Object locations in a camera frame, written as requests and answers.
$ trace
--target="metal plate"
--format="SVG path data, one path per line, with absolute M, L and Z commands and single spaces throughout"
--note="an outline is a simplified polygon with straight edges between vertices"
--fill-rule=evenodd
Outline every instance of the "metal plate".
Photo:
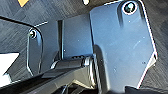
M 59 51 L 58 22 L 48 22 L 38 28 L 42 36 L 37 33 L 36 38 L 29 37 L 28 42 L 28 67 L 33 75 L 49 70 Z
M 139 1 L 131 15 L 122 11 L 125 1 L 96 7 L 90 12 L 102 93 L 139 88 L 156 53 L 144 10 Z
M 63 21 L 63 59 L 93 54 L 89 14 Z

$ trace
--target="screw head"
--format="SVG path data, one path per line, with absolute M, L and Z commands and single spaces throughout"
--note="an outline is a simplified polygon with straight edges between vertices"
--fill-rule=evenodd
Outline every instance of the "screw head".
M 30 32 L 29 32 L 29 37 L 31 37 L 32 39 L 34 39 L 34 38 L 36 38 L 36 30 L 31 30 Z
M 133 14 L 137 9 L 137 5 L 134 2 L 126 2 L 123 6 L 123 12 L 127 15 Z
M 146 62 L 142 62 L 142 64 L 146 64 Z

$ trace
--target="black plastic part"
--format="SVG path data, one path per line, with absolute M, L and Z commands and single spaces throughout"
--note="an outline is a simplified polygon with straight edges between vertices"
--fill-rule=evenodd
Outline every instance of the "black plastic part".
M 41 85 L 42 83 L 45 83 L 49 80 L 49 78 L 42 79 L 42 75 L 38 75 L 36 77 L 32 77 L 30 79 L 16 82 L 4 87 L 0 88 L 0 94 L 26 94 L 23 93 L 25 91 L 28 91 L 29 89 Z
M 74 59 L 74 60 L 63 60 L 58 61 L 55 69 L 64 69 L 64 68 L 76 68 L 81 67 L 83 63 L 83 58 Z
M 36 38 L 29 37 L 28 67 L 33 75 L 50 69 L 54 59 L 59 59 L 58 22 L 48 22 L 38 26 L 42 38 L 37 32 Z
M 136 89 L 134 87 L 125 86 L 125 94 L 167 94 L 168 92 L 160 92 L 152 89 Z
M 75 89 L 71 94 L 80 94 L 83 90 L 85 90 L 84 87 L 78 86 L 78 88 Z
M 53 22 L 39 27 L 44 35 L 41 72 L 50 69 L 59 58 L 68 60 L 92 56 L 94 49 L 95 69 L 98 69 L 97 79 L 103 94 L 124 92 L 127 85 L 137 87 L 154 48 L 141 2 L 129 0 L 137 5 L 137 10 L 131 15 L 123 12 L 126 2 L 96 7 L 90 14 L 59 21 L 59 26 Z M 60 61 L 56 68 L 81 66 L 79 62 L 82 61 Z
M 51 70 L 45 72 L 44 75 L 42 76 L 42 78 L 58 77 L 60 75 L 63 75 L 65 73 L 71 71 L 71 70 L 78 69 L 78 68 L 81 68 L 81 66 L 77 66 L 77 67 L 73 67 L 73 68 L 69 68 L 68 66 L 67 67 L 62 67 L 62 68 L 54 68 L 54 69 L 51 69 Z

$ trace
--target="gray metal panel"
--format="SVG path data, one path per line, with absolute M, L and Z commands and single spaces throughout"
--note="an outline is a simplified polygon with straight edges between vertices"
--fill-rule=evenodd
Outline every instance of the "gray metal panel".
M 58 22 L 51 21 L 38 28 L 40 28 L 43 37 L 43 54 L 40 72 L 45 72 L 50 69 L 59 51 Z
M 28 42 L 27 63 L 33 75 L 49 70 L 59 51 L 57 21 L 41 24 L 38 28 L 42 36 L 37 32 L 36 38 L 29 38 Z
M 92 38 L 89 14 L 63 21 L 63 59 L 92 55 Z
M 32 75 L 39 72 L 39 63 L 41 62 L 42 40 L 39 32 L 36 32 L 36 38 L 28 37 L 27 45 L 27 67 Z
M 102 88 L 107 90 L 103 93 L 123 92 L 125 86 L 137 87 L 154 52 L 141 5 L 132 15 L 124 14 L 122 5 L 120 2 L 104 5 L 90 12 L 94 47 L 97 47 L 94 49 L 99 52 L 98 57 L 102 52 L 103 58 L 97 59 L 101 63 L 99 71 L 105 71 Z M 99 75 L 103 81 L 104 74 Z

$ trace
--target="metal surface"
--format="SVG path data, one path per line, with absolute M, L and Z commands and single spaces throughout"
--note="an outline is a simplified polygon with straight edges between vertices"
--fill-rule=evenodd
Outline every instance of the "metal surface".
M 137 10 L 136 2 L 128 1 L 122 7 L 122 11 L 127 15 L 134 14 L 136 12 L 136 10 Z
M 29 32 L 29 36 L 32 38 L 32 39 L 34 39 L 34 38 L 36 38 L 36 30 L 31 30 L 30 32 Z
M 85 63 L 83 64 L 84 66 L 88 66 L 90 63 L 90 57 L 86 57 Z
M 143 5 L 139 1 L 132 2 L 138 7 L 131 15 L 122 11 L 124 1 L 100 6 L 90 12 L 99 89 L 103 94 L 124 92 L 125 86 L 139 88 L 154 55 L 157 55 Z
M 93 54 L 89 14 L 65 19 L 62 32 L 63 59 Z
M 33 75 L 50 69 L 59 51 L 58 23 L 51 21 L 37 25 L 41 35 L 29 37 L 28 41 L 28 69 Z

